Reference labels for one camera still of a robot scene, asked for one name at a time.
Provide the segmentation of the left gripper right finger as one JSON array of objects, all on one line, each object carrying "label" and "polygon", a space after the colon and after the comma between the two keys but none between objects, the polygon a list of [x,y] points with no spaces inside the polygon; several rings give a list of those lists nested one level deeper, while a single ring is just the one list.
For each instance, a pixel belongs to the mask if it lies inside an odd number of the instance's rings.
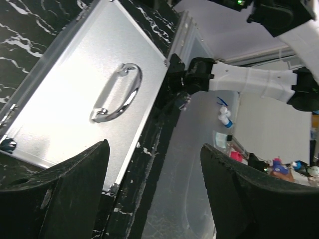
[{"label": "left gripper right finger", "polygon": [[218,239],[317,239],[319,190],[287,182],[204,144],[200,161]]}]

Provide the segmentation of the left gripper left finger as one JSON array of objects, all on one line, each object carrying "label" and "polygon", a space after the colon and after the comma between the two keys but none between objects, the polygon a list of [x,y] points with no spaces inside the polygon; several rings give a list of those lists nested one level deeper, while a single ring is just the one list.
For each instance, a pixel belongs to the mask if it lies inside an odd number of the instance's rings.
[{"label": "left gripper left finger", "polygon": [[2,239],[91,238],[110,156],[108,141],[0,184]]}]

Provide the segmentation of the grey metal medicine case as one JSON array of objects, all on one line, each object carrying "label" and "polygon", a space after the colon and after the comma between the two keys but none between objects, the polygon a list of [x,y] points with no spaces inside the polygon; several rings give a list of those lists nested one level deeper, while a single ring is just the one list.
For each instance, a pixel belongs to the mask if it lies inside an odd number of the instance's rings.
[{"label": "grey metal medicine case", "polygon": [[106,139],[103,189],[114,190],[166,75],[164,56],[118,0],[100,0],[45,59],[10,103],[12,156],[46,169]]}]

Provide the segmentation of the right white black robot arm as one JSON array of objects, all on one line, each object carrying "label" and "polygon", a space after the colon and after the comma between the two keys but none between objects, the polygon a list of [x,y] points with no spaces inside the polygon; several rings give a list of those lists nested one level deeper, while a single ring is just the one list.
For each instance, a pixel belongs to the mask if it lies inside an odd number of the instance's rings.
[{"label": "right white black robot arm", "polygon": [[319,109],[318,1],[179,0],[175,8],[198,21],[213,57],[169,73],[170,96],[226,90]]}]

